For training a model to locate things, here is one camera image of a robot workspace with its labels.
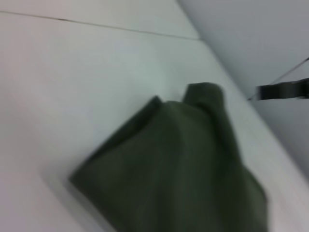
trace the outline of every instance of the white table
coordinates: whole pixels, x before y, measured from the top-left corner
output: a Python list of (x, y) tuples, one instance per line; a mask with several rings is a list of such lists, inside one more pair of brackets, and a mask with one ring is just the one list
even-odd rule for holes
[(1, 0), (0, 11), (199, 37), (175, 0)]
[(66, 177), (152, 96), (196, 82), (225, 90), (271, 231), (308, 231), (303, 176), (203, 42), (4, 13), (0, 31), (1, 231), (102, 231)]

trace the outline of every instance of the dark green cloth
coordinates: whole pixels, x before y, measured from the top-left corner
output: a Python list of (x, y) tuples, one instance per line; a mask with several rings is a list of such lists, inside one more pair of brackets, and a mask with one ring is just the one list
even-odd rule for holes
[(118, 232), (266, 232), (266, 196), (244, 168), (220, 88), (153, 98), (71, 177)]

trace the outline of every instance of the green fabric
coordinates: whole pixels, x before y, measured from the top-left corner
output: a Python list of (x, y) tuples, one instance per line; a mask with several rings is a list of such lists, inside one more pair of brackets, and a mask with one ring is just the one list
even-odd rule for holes
[(244, 168), (220, 88), (153, 98), (71, 177), (118, 232), (266, 232), (266, 196)]

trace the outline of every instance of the white surface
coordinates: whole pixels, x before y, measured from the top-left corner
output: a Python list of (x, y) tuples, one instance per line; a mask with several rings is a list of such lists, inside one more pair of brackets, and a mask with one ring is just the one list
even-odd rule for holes
[[(247, 97), (309, 57), (307, 0), (179, 1)], [(282, 81), (308, 77), (309, 62)], [(309, 180), (309, 100), (253, 104)]]
[(271, 231), (308, 231), (307, 184), (204, 43), (8, 14), (0, 31), (0, 231), (100, 231), (63, 181), (153, 95), (196, 82), (224, 88)]
[(0, 11), (198, 38), (175, 0), (1, 0)]

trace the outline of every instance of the wire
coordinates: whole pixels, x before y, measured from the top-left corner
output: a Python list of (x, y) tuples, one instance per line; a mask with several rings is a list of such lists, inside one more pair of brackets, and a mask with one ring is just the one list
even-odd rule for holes
[[(302, 62), (300, 62), (299, 64), (297, 64), (295, 67), (291, 68), (289, 71), (287, 71), (285, 74), (281, 75), (280, 77), (278, 77), (276, 80), (274, 80), (273, 82), (271, 82), (269, 85), (273, 85), (275, 83), (277, 83), (278, 81), (282, 80), (283, 78), (285, 78), (287, 75), (289, 75), (291, 72), (293, 72), (294, 70), (298, 69), (300, 66), (302, 66), (304, 63), (306, 63), (309, 60), (309, 58), (303, 60)], [(256, 96), (257, 93), (254, 93), (251, 97), (248, 98), (248, 101), (251, 101), (253, 99), (254, 96)]]

